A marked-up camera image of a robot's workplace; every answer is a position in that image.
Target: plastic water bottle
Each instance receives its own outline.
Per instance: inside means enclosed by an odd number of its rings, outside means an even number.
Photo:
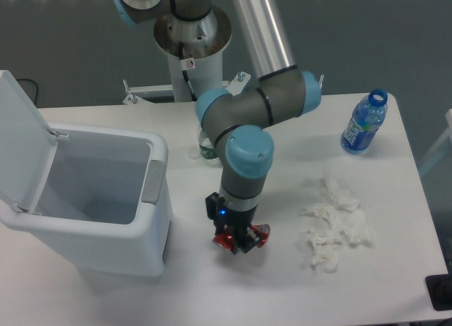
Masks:
[[[206,164],[214,167],[221,165],[220,159],[213,148],[213,144],[211,143],[206,132],[201,128],[201,125],[198,127],[198,131],[199,154],[206,161]]]
[[[345,151],[359,155],[369,147],[386,116],[387,101],[386,91],[376,89],[359,102],[342,134],[341,143]]]

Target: trash bin lid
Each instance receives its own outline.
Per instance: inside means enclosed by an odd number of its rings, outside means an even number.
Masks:
[[[33,210],[57,150],[57,137],[9,71],[0,71],[0,199]]]

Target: crumpled tissue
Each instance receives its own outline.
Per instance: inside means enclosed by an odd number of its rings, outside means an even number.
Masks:
[[[337,250],[343,244],[356,246],[371,244],[366,213],[359,209],[359,200],[347,189],[341,188],[336,179],[325,174],[328,198],[332,203],[318,203],[303,209],[301,215],[309,215],[328,222],[325,231],[309,229],[307,238],[312,243],[311,264],[316,272],[331,273],[338,268]]]

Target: gray handle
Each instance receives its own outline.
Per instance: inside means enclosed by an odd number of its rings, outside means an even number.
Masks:
[[[157,204],[162,188],[163,179],[165,178],[166,165],[160,160],[151,160],[148,167],[148,175],[144,182],[143,195],[141,201],[143,203]]]

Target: gray floor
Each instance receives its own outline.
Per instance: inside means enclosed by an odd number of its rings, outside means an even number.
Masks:
[[[231,0],[214,2],[234,28],[224,77],[252,73]],[[383,87],[395,95],[418,161],[452,108],[452,0],[277,2],[299,66],[326,75],[325,94]],[[0,69],[36,80],[39,107],[120,104],[122,79],[170,83],[153,22],[127,27],[112,0],[0,0],[0,33]],[[423,180],[441,240],[452,236],[451,178],[448,156]]]

